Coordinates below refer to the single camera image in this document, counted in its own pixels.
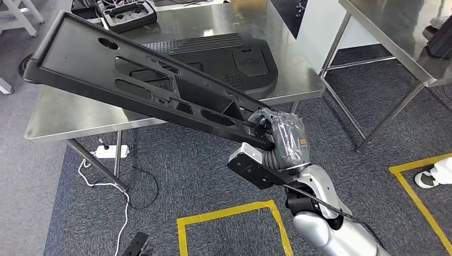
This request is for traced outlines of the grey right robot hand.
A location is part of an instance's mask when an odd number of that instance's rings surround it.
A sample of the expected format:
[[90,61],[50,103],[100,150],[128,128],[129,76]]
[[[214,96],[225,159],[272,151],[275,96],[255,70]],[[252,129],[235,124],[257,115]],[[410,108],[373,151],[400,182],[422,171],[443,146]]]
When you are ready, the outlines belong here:
[[283,170],[310,163],[310,147],[302,119],[294,113],[261,108],[248,121],[261,130],[271,130],[274,148],[263,152],[263,165]]

